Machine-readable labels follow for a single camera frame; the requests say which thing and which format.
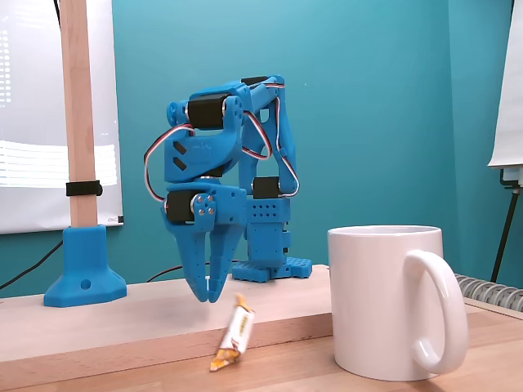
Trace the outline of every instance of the mug handle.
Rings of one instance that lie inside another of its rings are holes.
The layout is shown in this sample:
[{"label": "mug handle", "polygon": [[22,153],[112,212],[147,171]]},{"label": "mug handle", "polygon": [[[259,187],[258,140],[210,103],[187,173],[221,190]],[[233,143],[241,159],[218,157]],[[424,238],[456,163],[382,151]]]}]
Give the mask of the mug handle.
[{"label": "mug handle", "polygon": [[430,373],[452,372],[463,363],[468,347],[467,312],[458,281],[446,261],[431,252],[411,251],[405,257],[405,264],[408,269],[425,269],[432,278],[445,325],[445,347],[441,357],[431,342],[422,336],[413,344],[413,358]]}]

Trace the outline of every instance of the wooden post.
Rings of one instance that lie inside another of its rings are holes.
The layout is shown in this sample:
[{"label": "wooden post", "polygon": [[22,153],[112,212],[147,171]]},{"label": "wooden post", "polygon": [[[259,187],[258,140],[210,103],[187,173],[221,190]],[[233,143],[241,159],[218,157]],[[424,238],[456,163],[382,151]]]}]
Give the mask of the wooden post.
[{"label": "wooden post", "polygon": [[[61,0],[60,22],[69,181],[94,181],[95,143],[92,133],[86,0]],[[73,227],[98,224],[95,195],[70,197],[70,205]]]}]

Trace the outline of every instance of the blue stand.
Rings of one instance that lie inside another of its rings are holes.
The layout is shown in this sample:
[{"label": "blue stand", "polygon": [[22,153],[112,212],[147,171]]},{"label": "blue stand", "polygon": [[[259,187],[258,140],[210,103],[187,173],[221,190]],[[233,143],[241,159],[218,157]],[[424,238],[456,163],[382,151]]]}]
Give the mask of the blue stand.
[{"label": "blue stand", "polygon": [[232,267],[232,277],[249,282],[265,283],[270,279],[309,278],[312,273],[312,261],[287,257],[280,267],[259,267],[256,263],[241,261]]},{"label": "blue stand", "polygon": [[64,274],[43,297],[45,306],[98,304],[127,295],[123,278],[108,266],[107,232],[103,225],[64,230]]}]

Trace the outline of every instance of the white mug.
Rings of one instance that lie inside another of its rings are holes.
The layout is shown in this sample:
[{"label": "white mug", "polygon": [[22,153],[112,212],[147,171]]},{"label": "white mug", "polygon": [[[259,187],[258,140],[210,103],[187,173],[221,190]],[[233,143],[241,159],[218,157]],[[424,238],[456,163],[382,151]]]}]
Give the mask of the white mug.
[{"label": "white mug", "polygon": [[329,231],[339,366],[378,380],[415,381],[463,363],[467,314],[458,281],[442,256],[436,227]]}]

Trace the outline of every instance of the whiteboard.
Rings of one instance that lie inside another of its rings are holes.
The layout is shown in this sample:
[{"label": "whiteboard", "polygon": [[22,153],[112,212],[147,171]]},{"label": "whiteboard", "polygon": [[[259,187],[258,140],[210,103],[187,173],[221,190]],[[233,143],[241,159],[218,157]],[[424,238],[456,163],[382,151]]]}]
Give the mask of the whiteboard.
[{"label": "whiteboard", "polygon": [[523,165],[523,0],[514,2],[499,102],[494,152],[489,166]]},{"label": "whiteboard", "polygon": [[[87,0],[98,222],[123,221],[111,0]],[[0,0],[0,234],[70,225],[61,39],[52,0]]]}]

